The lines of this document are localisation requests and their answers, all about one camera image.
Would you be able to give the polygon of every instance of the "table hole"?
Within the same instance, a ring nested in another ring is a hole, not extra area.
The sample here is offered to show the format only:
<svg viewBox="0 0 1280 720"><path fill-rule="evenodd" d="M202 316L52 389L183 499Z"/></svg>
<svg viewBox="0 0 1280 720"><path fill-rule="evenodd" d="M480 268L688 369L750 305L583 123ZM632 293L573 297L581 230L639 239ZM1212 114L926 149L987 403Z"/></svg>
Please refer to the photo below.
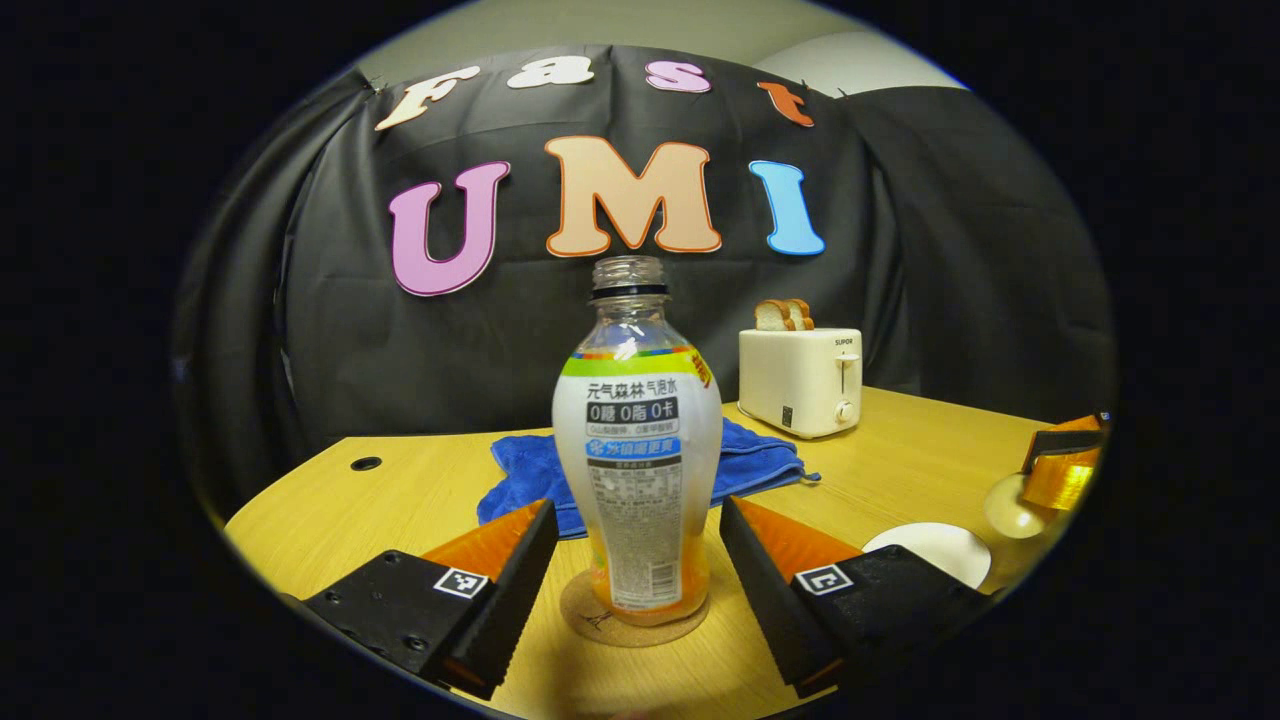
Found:
<svg viewBox="0 0 1280 720"><path fill-rule="evenodd" d="M372 470L374 468L383 464L381 457L361 457L351 464L351 469L358 471Z"/></svg>

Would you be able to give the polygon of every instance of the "blue towel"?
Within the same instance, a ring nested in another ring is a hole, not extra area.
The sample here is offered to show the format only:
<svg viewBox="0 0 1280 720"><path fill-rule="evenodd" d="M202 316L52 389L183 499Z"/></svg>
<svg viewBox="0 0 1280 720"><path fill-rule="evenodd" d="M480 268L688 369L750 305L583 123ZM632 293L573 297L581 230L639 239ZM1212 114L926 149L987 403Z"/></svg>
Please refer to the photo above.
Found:
<svg viewBox="0 0 1280 720"><path fill-rule="evenodd" d="M586 527L564 479L556 439L552 436L511 436L493 443L493 456L507 477L484 496L476 507L480 524L549 498L556 503L556 521L562 539L586 537ZM794 483L805 475L796 446L785 439L762 437L724 418L721 460L712 487L712 507L731 495L750 495Z"/></svg>

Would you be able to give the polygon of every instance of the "barcode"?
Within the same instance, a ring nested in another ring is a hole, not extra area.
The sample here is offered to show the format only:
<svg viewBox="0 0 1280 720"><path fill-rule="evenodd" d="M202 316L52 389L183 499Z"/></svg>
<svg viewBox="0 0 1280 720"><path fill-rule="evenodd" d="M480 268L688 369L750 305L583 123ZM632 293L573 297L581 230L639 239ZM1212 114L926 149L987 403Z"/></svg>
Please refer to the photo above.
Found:
<svg viewBox="0 0 1280 720"><path fill-rule="evenodd" d="M676 592L676 564L654 565L649 569L649 583L653 594L663 597Z"/></svg>

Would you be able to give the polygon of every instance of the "white plate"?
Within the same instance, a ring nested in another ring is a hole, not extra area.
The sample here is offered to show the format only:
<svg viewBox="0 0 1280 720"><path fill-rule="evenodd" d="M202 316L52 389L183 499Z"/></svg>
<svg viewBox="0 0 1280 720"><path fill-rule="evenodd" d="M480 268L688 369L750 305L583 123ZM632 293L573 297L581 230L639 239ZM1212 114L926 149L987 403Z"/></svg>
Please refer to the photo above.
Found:
<svg viewBox="0 0 1280 720"><path fill-rule="evenodd" d="M910 550L974 589L987 579L987 571L991 570L991 550L987 543L955 525L911 523L890 528L864 544L863 552L891 544Z"/></svg>

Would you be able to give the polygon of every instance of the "bread slice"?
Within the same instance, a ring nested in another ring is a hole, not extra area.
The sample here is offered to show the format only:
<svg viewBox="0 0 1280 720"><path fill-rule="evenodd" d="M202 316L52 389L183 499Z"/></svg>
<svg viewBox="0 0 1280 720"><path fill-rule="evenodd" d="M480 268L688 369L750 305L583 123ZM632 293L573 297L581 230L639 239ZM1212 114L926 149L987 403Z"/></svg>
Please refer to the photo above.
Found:
<svg viewBox="0 0 1280 720"><path fill-rule="evenodd" d="M808 302L799 299L787 300L787 310L791 314L791 324L795 325L797 331L813 329L813 318L809 316Z"/></svg>
<svg viewBox="0 0 1280 720"><path fill-rule="evenodd" d="M780 300L765 300L755 306L755 329L758 331L794 331L791 310Z"/></svg>

